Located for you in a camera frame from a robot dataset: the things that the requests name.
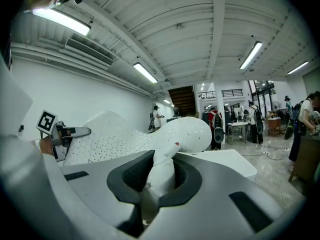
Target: air conditioning vent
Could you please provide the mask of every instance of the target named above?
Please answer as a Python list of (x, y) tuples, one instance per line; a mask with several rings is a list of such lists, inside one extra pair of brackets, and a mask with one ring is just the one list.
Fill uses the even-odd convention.
[(108, 58), (102, 53), (71, 38), (69, 38), (66, 42), (65, 49), (86, 56), (89, 59), (95, 58), (95, 61), (99, 60), (103, 62), (103, 64), (107, 64), (108, 66), (112, 66), (112, 64), (114, 63), (112, 59)]

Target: cable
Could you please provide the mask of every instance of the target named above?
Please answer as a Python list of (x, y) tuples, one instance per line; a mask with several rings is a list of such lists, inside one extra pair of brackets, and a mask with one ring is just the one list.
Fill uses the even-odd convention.
[(274, 146), (270, 146), (270, 145), (261, 145), (261, 147), (266, 147), (266, 148), (271, 148), (271, 149), (276, 149), (276, 150), (289, 149), (288, 147), (274, 147)]
[(275, 160), (275, 161), (280, 161), (280, 160), (284, 159), (284, 157), (289, 157), (288, 155), (284, 155), (284, 156), (282, 156), (280, 159), (274, 159), (274, 158), (271, 158), (268, 154), (266, 154), (266, 156), (267, 156), (269, 159)]
[(284, 202), (285, 206), (288, 208), (288, 205), (287, 205), (286, 200), (285, 200), (285, 198), (284, 198), (284, 193), (283, 193), (282, 188), (281, 188), (281, 185), (280, 185), (280, 180), (279, 180), (278, 174), (277, 174), (277, 172), (276, 172), (276, 170), (275, 170), (274, 162), (271, 161), (271, 163), (272, 163), (272, 167), (273, 167), (273, 171), (274, 171), (274, 174), (275, 174), (275, 176), (276, 176), (276, 179), (278, 180), (278, 185), (279, 185), (279, 189), (280, 189), (282, 201)]
[(262, 155), (265, 155), (265, 154), (247, 154), (247, 155), (242, 155), (243, 157), (258, 157), (258, 156), (262, 156)]
[(275, 161), (280, 161), (280, 160), (284, 159), (284, 157), (289, 157), (288, 155), (283, 155), (280, 159), (274, 159), (274, 158), (271, 158), (269, 156), (269, 154), (247, 154), (247, 155), (242, 155), (242, 156), (243, 157), (259, 157), (259, 156), (262, 156), (262, 155), (266, 155), (269, 159), (275, 160)]

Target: metal railing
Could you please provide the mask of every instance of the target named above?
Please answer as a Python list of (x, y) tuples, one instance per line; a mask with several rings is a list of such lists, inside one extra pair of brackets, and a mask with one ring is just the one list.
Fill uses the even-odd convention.
[[(223, 98), (237, 97), (237, 96), (243, 96), (242, 89), (222, 90), (222, 97)], [(199, 97), (199, 99), (202, 99), (202, 100), (214, 99), (214, 98), (216, 98), (216, 92), (215, 91), (199, 92), (198, 97)]]

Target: backpack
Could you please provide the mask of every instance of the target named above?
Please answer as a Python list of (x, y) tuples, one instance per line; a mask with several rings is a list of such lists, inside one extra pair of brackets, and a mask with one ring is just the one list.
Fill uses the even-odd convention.
[(258, 107), (256, 109), (254, 108), (253, 119), (256, 122), (262, 121), (262, 113), (261, 113), (261, 111), (259, 110)]
[(222, 118), (220, 117), (219, 113), (212, 113), (213, 114), (213, 128), (222, 128), (223, 121)]
[(154, 121), (155, 121), (154, 113), (151, 112), (151, 113), (150, 113), (150, 124), (149, 124), (149, 128), (148, 128), (149, 131), (150, 131), (151, 129), (154, 129), (154, 128), (155, 128), (155, 123), (154, 123)]
[(291, 117), (290, 117), (291, 121), (295, 122), (296, 120), (298, 120), (302, 103), (304, 103), (304, 100), (300, 101), (300, 103), (295, 104), (295, 106), (293, 107)]

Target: fluorescent light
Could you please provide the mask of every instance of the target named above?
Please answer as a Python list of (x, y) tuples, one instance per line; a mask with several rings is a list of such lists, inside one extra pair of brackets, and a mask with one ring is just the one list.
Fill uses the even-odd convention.
[(144, 75), (146, 78), (148, 78), (151, 83), (155, 84), (158, 83), (158, 81), (146, 70), (144, 66), (141, 65), (141, 63), (136, 63), (133, 65), (133, 67), (138, 70), (142, 75)]
[(240, 69), (243, 70), (246, 68), (246, 66), (248, 66), (248, 64), (250, 63), (250, 61), (254, 58), (254, 56), (257, 54), (257, 52), (259, 51), (259, 49), (262, 46), (262, 42), (256, 41), (254, 46), (252, 47), (249, 55), (245, 58), (244, 62), (241, 64)]
[(290, 72), (288, 72), (288, 75), (292, 74), (293, 72), (301, 69), (303, 66), (307, 65), (309, 62), (305, 61), (304, 63), (302, 63), (300, 66), (297, 66), (295, 69), (291, 70)]
[(32, 13), (47, 20), (59, 23), (69, 29), (77, 31), (84, 36), (88, 34), (91, 28), (89, 25), (81, 23), (79, 20), (53, 9), (36, 9), (33, 10)]

